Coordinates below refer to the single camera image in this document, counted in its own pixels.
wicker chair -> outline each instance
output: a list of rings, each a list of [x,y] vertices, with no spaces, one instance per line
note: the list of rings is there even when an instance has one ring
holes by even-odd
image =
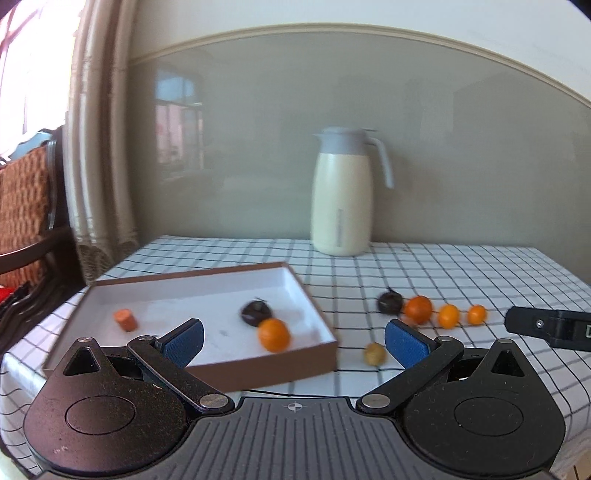
[[[0,285],[31,285],[0,317],[0,355],[84,287],[64,188],[62,128],[40,131],[0,170]]]

black fruit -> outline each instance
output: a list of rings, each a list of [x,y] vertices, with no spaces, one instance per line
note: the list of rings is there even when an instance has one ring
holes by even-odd
[[[254,300],[242,309],[240,317],[248,325],[258,327],[263,320],[272,318],[273,312],[263,300]]]
[[[378,312],[387,315],[399,315],[402,311],[402,304],[402,295],[389,288],[387,292],[382,293],[378,298]]]

white thermos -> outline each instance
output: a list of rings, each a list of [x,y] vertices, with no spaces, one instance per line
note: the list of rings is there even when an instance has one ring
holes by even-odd
[[[311,240],[318,251],[340,257],[368,250],[374,186],[366,145],[378,148],[386,186],[394,188],[384,144],[360,128],[328,127],[317,135],[320,153],[312,190]]]

gray lid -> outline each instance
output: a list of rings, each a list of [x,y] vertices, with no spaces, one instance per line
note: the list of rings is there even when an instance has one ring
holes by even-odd
[[[326,127],[324,130],[322,130],[322,134],[366,135],[366,132],[363,128]]]
[[[321,153],[365,155],[367,133],[362,128],[327,127],[318,135]]]

table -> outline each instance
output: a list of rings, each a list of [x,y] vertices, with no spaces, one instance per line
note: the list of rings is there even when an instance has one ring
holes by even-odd
[[[451,335],[466,346],[487,348],[509,337],[526,354],[552,393],[566,422],[565,444],[553,471],[568,468],[591,447],[591,353],[552,349],[543,340],[509,334],[506,310],[513,306],[591,312],[591,288],[534,248],[470,247],[373,243],[358,257],[329,257],[309,241],[289,239],[199,239],[163,236],[146,245],[102,278],[287,261],[335,327],[340,340],[338,369],[319,377],[232,394],[258,396],[346,395],[355,399],[403,370],[394,359],[379,368],[362,359],[363,347],[383,344],[389,316],[377,312],[375,299],[391,287],[405,299],[425,295],[435,310],[445,303],[465,312],[471,304],[488,310],[486,325],[466,322],[441,330],[421,327],[431,338]],[[0,435],[9,451],[31,473],[39,468],[24,443],[22,421],[44,384],[43,362],[85,290],[35,327],[5,356],[0,369]]]

